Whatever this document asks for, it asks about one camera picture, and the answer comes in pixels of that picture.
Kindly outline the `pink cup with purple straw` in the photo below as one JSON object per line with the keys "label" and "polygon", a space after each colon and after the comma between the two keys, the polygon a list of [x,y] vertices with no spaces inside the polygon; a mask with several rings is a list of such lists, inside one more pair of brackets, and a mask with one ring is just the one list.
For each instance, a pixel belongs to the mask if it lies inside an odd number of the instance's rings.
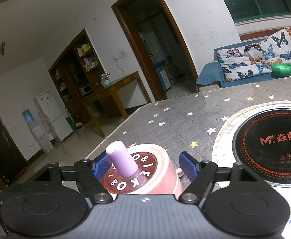
{"label": "pink cup with purple straw", "polygon": [[141,144],[126,148],[115,141],[105,153],[111,166],[101,184],[113,196],[118,194],[173,194],[183,192],[177,170],[168,153],[159,145]]}

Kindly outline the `grey star pattern table mat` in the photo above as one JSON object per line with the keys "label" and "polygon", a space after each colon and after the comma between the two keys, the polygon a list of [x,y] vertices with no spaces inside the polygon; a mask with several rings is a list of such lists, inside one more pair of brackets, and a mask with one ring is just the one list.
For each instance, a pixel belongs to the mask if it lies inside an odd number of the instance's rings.
{"label": "grey star pattern table mat", "polygon": [[[131,149],[158,143],[175,167],[181,150],[228,167],[234,162],[229,141],[235,128],[253,113],[282,107],[291,109],[291,77],[150,103],[120,124],[91,156],[122,139]],[[172,197],[151,197],[147,203],[121,197],[121,202],[85,221],[70,238],[225,238],[200,212],[181,207]]]}

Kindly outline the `water dispenser with blue bottle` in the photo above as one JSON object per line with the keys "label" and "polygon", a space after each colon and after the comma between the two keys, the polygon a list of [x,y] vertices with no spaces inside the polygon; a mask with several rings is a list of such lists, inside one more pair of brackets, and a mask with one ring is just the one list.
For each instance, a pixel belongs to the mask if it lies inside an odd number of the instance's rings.
{"label": "water dispenser with blue bottle", "polygon": [[53,145],[51,144],[46,132],[44,131],[43,127],[41,127],[39,122],[35,121],[29,109],[23,112],[23,117],[28,125],[31,134],[34,137],[34,140],[41,148],[41,150],[44,153],[48,153],[51,149],[53,149]]}

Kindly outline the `white refrigerator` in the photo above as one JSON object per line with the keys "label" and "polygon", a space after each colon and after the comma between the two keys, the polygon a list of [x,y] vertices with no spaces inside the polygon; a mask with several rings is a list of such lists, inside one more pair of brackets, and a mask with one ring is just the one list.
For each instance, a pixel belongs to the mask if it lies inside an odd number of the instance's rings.
{"label": "white refrigerator", "polygon": [[36,96],[34,104],[38,110],[41,122],[54,140],[63,142],[64,139],[72,134],[71,126],[50,90]]}

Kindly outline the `round black induction cooker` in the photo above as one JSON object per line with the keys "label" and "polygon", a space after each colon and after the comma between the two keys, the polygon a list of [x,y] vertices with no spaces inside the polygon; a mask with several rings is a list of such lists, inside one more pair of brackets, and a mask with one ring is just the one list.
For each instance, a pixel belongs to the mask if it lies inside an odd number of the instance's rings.
{"label": "round black induction cooker", "polygon": [[291,100],[242,109],[225,121],[212,150],[221,167],[242,162],[274,187],[291,187]]}

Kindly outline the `small microwave oven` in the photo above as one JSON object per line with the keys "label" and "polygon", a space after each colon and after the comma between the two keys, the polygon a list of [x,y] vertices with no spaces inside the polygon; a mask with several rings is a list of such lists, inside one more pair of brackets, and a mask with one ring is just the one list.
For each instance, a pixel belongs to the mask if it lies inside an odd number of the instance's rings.
{"label": "small microwave oven", "polygon": [[93,92],[93,88],[91,87],[91,85],[86,85],[85,87],[82,87],[79,89],[82,96],[86,96],[87,94]]}

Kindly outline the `glass jar on table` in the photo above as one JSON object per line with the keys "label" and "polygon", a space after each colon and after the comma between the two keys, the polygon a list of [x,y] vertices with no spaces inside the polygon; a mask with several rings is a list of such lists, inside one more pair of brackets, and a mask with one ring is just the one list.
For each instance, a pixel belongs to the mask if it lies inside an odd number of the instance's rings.
{"label": "glass jar on table", "polygon": [[103,87],[106,87],[107,85],[111,84],[111,80],[108,77],[108,75],[106,74],[101,75],[101,84],[103,85]]}

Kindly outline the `blue sofa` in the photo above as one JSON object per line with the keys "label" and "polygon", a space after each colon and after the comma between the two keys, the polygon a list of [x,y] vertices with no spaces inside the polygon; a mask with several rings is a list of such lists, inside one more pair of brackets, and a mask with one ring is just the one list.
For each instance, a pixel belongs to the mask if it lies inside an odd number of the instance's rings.
{"label": "blue sofa", "polygon": [[[214,50],[215,54],[217,50],[220,49],[230,49],[230,48],[239,48],[241,46],[250,44],[250,43],[259,43],[263,38],[261,39],[252,39],[252,40],[244,40],[240,43],[231,44],[228,46],[224,46],[221,48],[216,48]],[[237,86],[237,85],[243,85],[243,84],[249,84],[249,83],[256,83],[256,82],[262,82],[267,80],[277,79],[272,73],[267,73],[263,75],[257,75],[255,77],[251,77],[248,79],[242,79],[242,80],[235,80],[227,82],[225,80],[224,72],[221,68],[220,63],[217,61],[210,62],[206,64],[199,74],[196,86],[197,90],[199,92],[203,91],[210,91],[216,88],[224,88],[224,87],[231,87],[231,86]]]}

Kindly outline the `dark wooden shelf cabinet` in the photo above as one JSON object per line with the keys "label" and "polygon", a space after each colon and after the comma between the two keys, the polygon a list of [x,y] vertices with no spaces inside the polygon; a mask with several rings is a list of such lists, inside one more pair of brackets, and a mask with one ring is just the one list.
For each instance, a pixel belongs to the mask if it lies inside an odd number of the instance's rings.
{"label": "dark wooden shelf cabinet", "polygon": [[[88,123],[91,117],[82,99],[103,88],[104,68],[86,30],[65,48],[49,70],[53,83],[74,122]],[[93,92],[82,96],[80,88],[91,85]]]}

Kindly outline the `wooden side table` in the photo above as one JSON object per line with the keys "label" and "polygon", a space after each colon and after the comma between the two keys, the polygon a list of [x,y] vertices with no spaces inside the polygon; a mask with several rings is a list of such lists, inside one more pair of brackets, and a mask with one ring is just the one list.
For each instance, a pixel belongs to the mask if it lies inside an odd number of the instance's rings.
{"label": "wooden side table", "polygon": [[146,88],[141,80],[141,77],[139,76],[138,71],[133,72],[129,75],[126,75],[125,77],[122,77],[120,79],[117,79],[114,82],[112,82],[111,84],[107,85],[106,87],[103,87],[100,91],[97,91],[97,92],[93,93],[92,95],[84,97],[82,99],[84,106],[87,109],[88,114],[92,119],[92,122],[95,124],[97,131],[99,132],[99,134],[102,138],[105,137],[105,134],[104,134],[99,122],[97,121],[91,107],[89,106],[89,103],[92,103],[92,102],[100,100],[100,99],[104,99],[105,97],[108,97],[108,96],[112,96],[112,98],[113,98],[115,104],[117,105],[121,115],[123,116],[124,119],[127,119],[128,114],[127,114],[127,112],[123,106],[123,103],[122,103],[121,99],[119,98],[117,92],[135,80],[137,81],[138,86],[141,89],[141,92],[146,99],[146,102],[151,103],[151,99],[146,91]]}

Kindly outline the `butterfly pattern blanket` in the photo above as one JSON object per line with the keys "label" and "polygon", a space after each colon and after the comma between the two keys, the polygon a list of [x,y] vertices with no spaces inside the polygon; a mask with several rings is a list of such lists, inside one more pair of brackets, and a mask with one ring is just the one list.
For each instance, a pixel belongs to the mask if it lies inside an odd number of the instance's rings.
{"label": "butterfly pattern blanket", "polygon": [[227,82],[271,73],[275,64],[291,64],[291,29],[285,27],[259,42],[218,49],[216,57]]}

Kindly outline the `green round bowl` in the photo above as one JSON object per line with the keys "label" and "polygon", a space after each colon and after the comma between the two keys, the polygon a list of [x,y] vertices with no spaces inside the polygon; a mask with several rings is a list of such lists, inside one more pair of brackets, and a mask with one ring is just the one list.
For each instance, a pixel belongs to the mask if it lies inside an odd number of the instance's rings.
{"label": "green round bowl", "polygon": [[277,63],[271,66],[272,73],[275,77],[284,78],[291,76],[291,64]]}

